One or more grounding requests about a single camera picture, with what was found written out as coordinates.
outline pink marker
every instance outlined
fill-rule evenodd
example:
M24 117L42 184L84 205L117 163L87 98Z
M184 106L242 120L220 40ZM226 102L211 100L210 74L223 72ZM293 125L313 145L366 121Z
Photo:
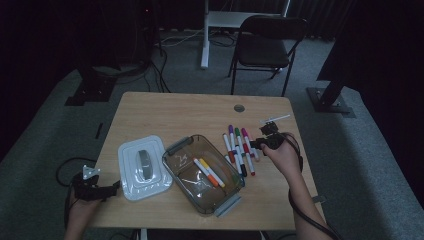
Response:
M244 140L246 141L247 147L249 148L250 156L254 157L257 161L259 161L259 155L256 151L256 148L252 148L252 146L250 146L251 140L249 139L249 135L247 134L246 129L242 128L241 133L243 134Z

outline purple marker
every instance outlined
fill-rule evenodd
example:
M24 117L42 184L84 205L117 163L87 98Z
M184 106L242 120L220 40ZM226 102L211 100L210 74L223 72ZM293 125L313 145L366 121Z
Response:
M234 138L234 129L233 125L228 126L228 132L230 133L230 141L231 141L231 149L233 150L233 153L237 153L236 151L236 140Z

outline hand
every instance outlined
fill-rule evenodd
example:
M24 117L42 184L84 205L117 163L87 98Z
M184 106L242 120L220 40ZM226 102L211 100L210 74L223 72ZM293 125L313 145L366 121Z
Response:
M292 134L288 134L287 137L295 143ZM276 150L269 148L266 144L261 144L261 148L287 180L292 176L301 175L297 153L287 141L284 141Z
M100 202L101 200L85 201L76 199L74 189L71 190L65 239L82 239L82 235Z

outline black folding chair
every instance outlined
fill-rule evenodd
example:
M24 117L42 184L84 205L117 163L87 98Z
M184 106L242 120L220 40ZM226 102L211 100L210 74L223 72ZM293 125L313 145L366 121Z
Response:
M284 97L296 47L304 39L308 24L300 18L254 15L241 24L228 77L233 72L231 95L234 94L237 70L272 71L270 79L288 66L284 82ZM284 41L292 40L289 51ZM237 68L238 63L248 68Z

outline plastic container lid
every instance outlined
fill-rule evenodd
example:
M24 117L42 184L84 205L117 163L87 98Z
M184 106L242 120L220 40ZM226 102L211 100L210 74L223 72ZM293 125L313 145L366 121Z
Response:
M122 144L118 149L122 190L130 201L161 193L172 185L162 163L165 149L155 135Z

